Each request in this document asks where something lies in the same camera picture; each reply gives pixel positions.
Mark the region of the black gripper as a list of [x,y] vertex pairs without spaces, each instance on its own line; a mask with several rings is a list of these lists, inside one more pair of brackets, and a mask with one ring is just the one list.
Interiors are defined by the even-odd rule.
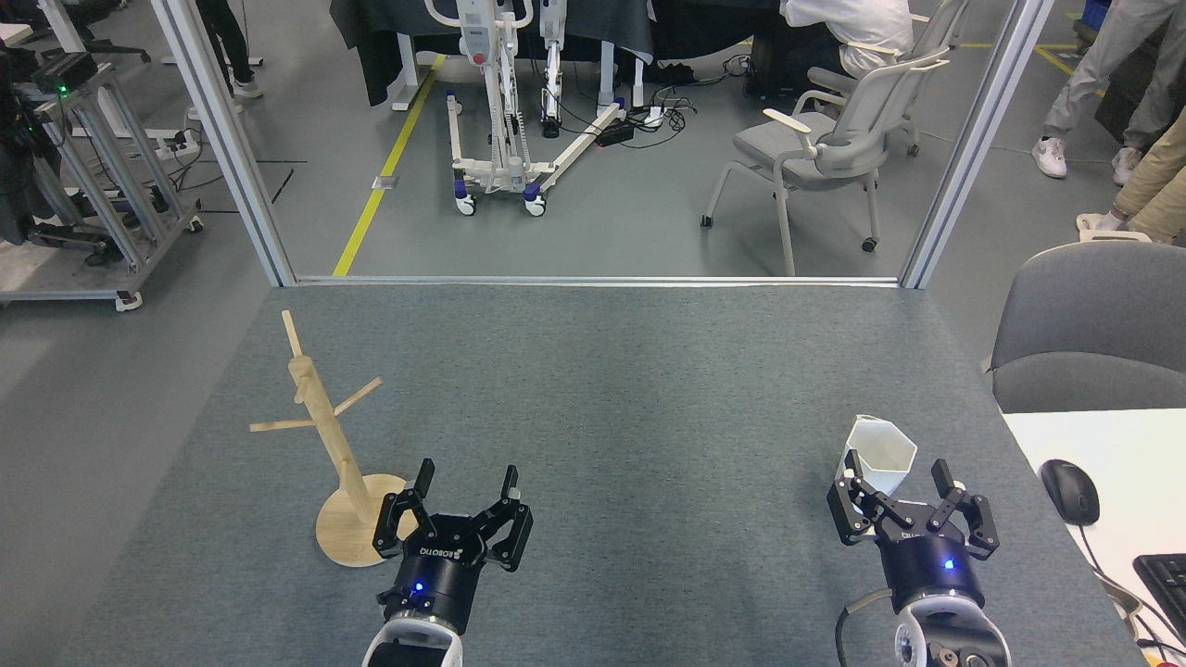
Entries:
[[[516,573],[533,526],[530,507],[521,501],[516,465],[506,468],[500,498],[466,515],[436,514],[425,508],[435,472],[432,459],[421,463],[417,476],[402,491],[383,497],[374,550],[383,559],[398,555],[397,579],[378,596],[387,621],[397,616],[445,623],[458,635],[466,633],[480,570],[487,560]],[[401,536],[402,519],[415,519],[410,536]]]
[[[940,504],[931,512],[925,527],[924,520],[914,523],[894,498],[876,490],[855,469],[846,468],[827,491],[839,539],[852,546],[876,529],[876,547],[895,612],[922,597],[949,593],[982,608],[984,596],[970,554],[987,560],[1000,545],[990,502],[954,479],[945,459],[936,459],[930,472]],[[959,529],[948,525],[954,512],[965,519],[967,541]]]

